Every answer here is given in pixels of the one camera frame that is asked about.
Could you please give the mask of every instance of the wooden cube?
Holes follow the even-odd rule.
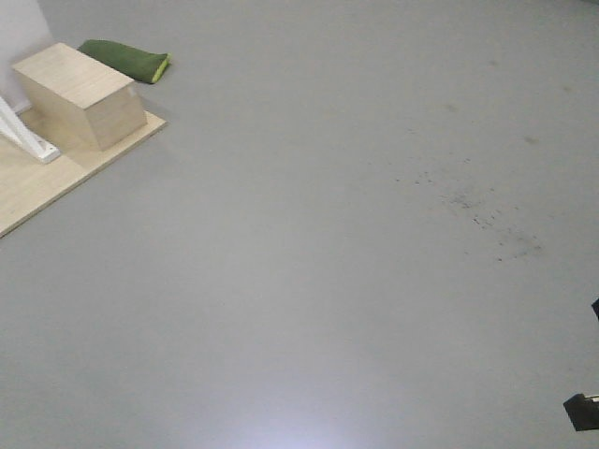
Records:
[[[105,150],[147,123],[135,82],[58,43],[13,66],[33,107]]]

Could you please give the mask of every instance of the black object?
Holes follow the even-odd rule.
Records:
[[[597,318],[599,318],[599,299],[592,303],[592,309],[595,311]]]
[[[563,407],[577,432],[599,429],[599,396],[573,395]]]

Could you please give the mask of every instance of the white bracket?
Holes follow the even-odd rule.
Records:
[[[43,164],[48,164],[61,154],[54,145],[27,129],[2,96],[0,96],[0,134],[4,134]]]

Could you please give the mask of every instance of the floor stain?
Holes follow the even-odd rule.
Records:
[[[539,143],[539,139],[538,138],[531,138],[530,136],[524,137],[524,140],[526,141],[526,143],[529,143],[531,145],[536,145],[536,144]]]

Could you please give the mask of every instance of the white wall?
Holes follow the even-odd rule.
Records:
[[[37,0],[0,0],[0,94],[15,110],[29,102],[10,65],[52,42]]]

